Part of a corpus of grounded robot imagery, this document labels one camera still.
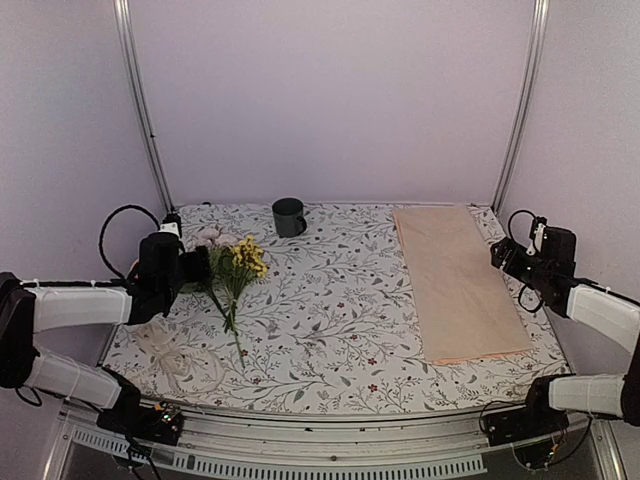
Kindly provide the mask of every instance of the table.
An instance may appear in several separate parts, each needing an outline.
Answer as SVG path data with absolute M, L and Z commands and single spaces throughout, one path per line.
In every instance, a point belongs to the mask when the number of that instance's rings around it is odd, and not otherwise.
M 426 363 L 392 213 L 397 205 L 308 206 L 308 231 L 281 239 L 267 205 L 182 207 L 185 243 L 217 225 L 253 234 L 268 277 L 241 300 L 246 368 L 201 293 L 171 314 L 118 329 L 105 364 L 142 393 L 207 407 L 294 414 L 402 414 L 518 401 L 532 380 L 568 372 L 546 314 L 517 306 L 533 349 L 452 365 Z M 487 245 L 504 236 L 487 207 L 470 206 Z M 521 284 L 505 277 L 517 297 Z M 525 304 L 537 303 L 532 294 Z

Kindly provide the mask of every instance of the backdrop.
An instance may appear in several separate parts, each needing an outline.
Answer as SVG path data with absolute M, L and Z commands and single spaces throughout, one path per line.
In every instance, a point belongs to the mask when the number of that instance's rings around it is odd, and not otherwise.
M 136 0 L 178 204 L 487 204 L 534 2 Z

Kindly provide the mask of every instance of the flower bouquet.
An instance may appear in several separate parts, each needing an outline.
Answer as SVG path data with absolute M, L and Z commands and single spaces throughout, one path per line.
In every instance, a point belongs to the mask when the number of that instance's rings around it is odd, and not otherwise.
M 232 235 L 220 235 L 218 230 L 213 228 L 200 232 L 196 237 L 196 244 L 210 249 L 212 276 L 209 282 L 186 286 L 182 292 L 201 291 L 211 298 L 224 317 L 224 331 L 233 333 L 240 363 L 244 368 L 236 328 L 238 301 L 248 285 L 267 275 L 268 268 L 262 260 L 264 250 L 254 243 L 253 235 L 247 235 L 247 238 L 238 242 Z M 226 300 L 226 306 L 222 305 L 219 298 Z

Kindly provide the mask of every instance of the metal pole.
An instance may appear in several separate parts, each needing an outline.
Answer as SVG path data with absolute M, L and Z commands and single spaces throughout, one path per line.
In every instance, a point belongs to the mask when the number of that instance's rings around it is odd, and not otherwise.
M 156 136 L 151 125 L 151 117 L 147 101 L 142 88 L 142 78 L 140 76 L 140 66 L 138 64 L 138 56 L 136 54 L 136 45 L 133 39 L 133 29 L 131 25 L 131 15 L 129 12 L 128 0 L 114 0 L 116 10 L 116 23 L 118 25 L 118 33 L 120 34 L 120 44 L 122 45 L 122 54 L 124 56 L 125 66 L 131 86 L 133 102 L 138 113 L 138 120 L 142 137 L 144 139 L 149 165 L 153 174 L 153 181 L 158 189 L 158 195 L 167 212 L 175 209 L 167 178 L 160 161 L 158 146 L 156 145 Z
M 513 171 L 518 159 L 527 114 L 529 113 L 529 105 L 531 104 L 531 98 L 533 97 L 533 88 L 538 74 L 540 59 L 542 57 L 542 47 L 544 46 L 548 12 L 549 0 L 536 0 L 533 11 L 533 23 L 531 25 L 531 36 L 529 39 L 527 65 L 525 68 L 524 80 L 522 82 L 522 90 L 520 91 L 520 101 L 518 103 L 516 118 L 513 122 L 511 136 L 509 137 L 504 163 L 502 164 L 502 170 L 500 171 L 500 178 L 493 195 L 493 202 L 491 203 L 491 208 L 496 215 L 500 214 L 502 207 L 504 206 L 504 201 L 507 197 L 507 192 L 509 191 L 509 184 L 511 183 Z

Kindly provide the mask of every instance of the ventilation grille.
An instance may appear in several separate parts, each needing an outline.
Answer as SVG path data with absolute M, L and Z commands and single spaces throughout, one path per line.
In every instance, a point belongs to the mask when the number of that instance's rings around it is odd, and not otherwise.
M 76 426 L 73 440 L 110 455 L 128 457 L 128 443 L 115 435 Z M 140 463 L 145 463 L 145 459 L 139 455 L 133 454 L 132 457 Z M 174 453 L 172 464 L 156 463 L 163 468 L 220 480 L 444 480 L 487 472 L 481 455 L 388 467 L 263 466 L 185 453 Z

